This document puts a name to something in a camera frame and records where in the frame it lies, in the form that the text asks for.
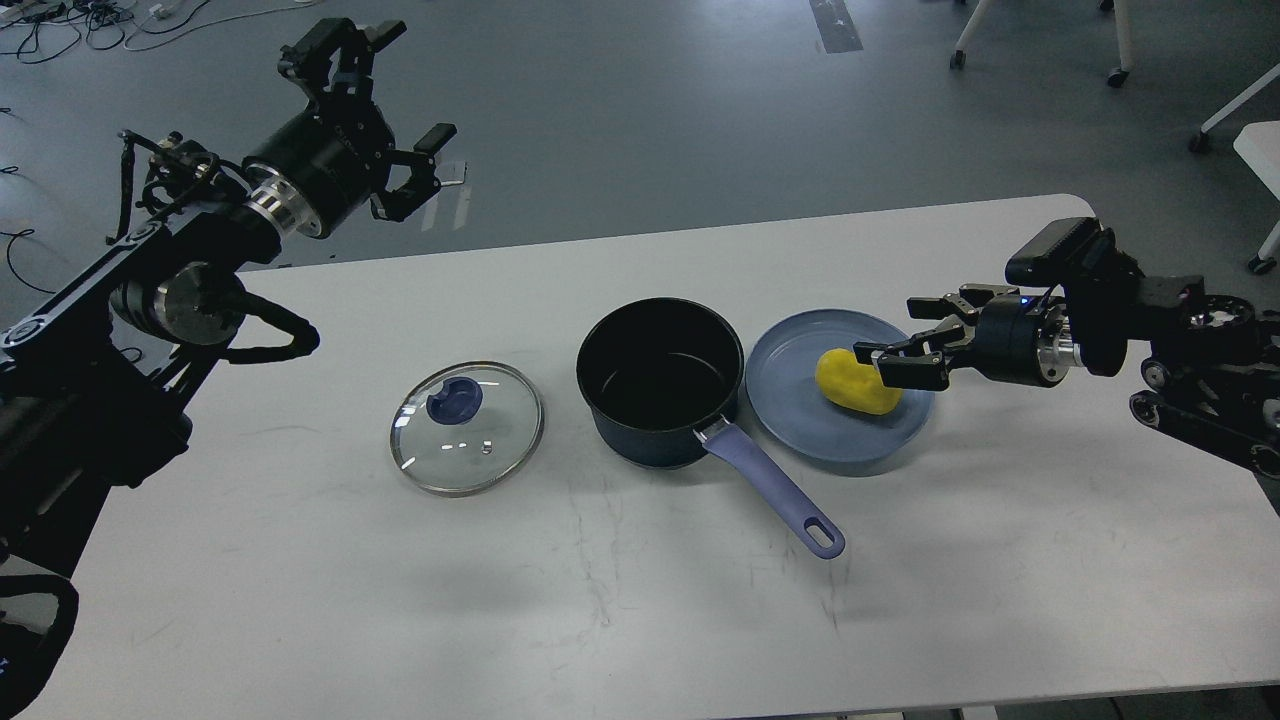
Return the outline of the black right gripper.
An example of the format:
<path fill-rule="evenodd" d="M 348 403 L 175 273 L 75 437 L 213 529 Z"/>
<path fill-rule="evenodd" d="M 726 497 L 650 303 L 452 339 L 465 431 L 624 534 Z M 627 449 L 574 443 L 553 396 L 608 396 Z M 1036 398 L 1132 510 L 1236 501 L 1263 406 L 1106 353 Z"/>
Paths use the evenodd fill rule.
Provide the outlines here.
<path fill-rule="evenodd" d="M 1021 296 L 1011 284 L 961 284 L 940 297 L 909 297 L 906 309 L 913 319 L 975 325 L 966 357 L 988 380 L 1055 387 L 1082 364 L 1064 297 Z M 948 364 L 968 341 L 965 331 L 924 331 L 895 343 L 859 341 L 852 351 L 886 387 L 942 392 L 950 388 Z"/>

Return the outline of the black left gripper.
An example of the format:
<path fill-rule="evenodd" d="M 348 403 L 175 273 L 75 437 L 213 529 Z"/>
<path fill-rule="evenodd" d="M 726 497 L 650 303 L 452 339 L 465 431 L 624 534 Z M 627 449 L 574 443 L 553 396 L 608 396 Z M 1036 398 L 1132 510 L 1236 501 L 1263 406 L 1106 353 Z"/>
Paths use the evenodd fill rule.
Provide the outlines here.
<path fill-rule="evenodd" d="M 279 176 L 298 191 L 311 215 L 300 228 L 307 237 L 325 240 L 369 200 L 375 219 L 404 222 L 442 188 L 436 155 L 457 126 L 436 123 L 412 149 L 396 149 L 372 100 L 374 58 L 406 31 L 403 20 L 325 18 L 282 47 L 276 72 L 303 91 L 307 110 L 260 143 L 244 169 L 256 181 Z M 408 177 L 389 188 L 396 167 Z"/>

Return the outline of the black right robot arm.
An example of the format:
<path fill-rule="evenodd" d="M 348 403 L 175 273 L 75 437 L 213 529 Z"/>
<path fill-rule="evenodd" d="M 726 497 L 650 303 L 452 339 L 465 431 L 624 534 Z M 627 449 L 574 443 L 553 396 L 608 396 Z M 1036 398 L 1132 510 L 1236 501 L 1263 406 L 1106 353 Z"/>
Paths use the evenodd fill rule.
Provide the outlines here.
<path fill-rule="evenodd" d="M 911 297 L 929 331 L 854 354 L 884 386 L 940 392 L 952 370 L 1019 386 L 1059 386 L 1073 368 L 1114 377 L 1133 342 L 1149 346 L 1146 388 L 1129 398 L 1143 427 L 1254 474 L 1279 474 L 1277 314 L 1208 293 L 1201 275 L 1149 275 L 1093 217 L 1051 222 L 1007 261 L 1002 284 Z"/>

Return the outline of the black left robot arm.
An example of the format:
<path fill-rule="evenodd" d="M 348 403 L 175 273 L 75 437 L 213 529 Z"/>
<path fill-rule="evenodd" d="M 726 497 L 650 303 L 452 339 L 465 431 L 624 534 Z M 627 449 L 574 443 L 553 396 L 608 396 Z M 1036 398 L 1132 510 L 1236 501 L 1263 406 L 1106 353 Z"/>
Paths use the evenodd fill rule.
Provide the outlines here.
<path fill-rule="evenodd" d="M 3 716 L 46 687 L 79 611 L 72 577 L 116 487 L 189 447 L 186 407 L 220 363 L 312 354 L 317 329 L 238 277 L 292 234 L 329 237 L 361 206 L 411 217 L 442 187 L 440 123 L 398 149 L 372 97 L 403 20 L 319 20 L 282 49 L 305 109 L 241 163 L 174 133 L 124 131 L 122 206 L 99 260 L 3 329 Z"/>

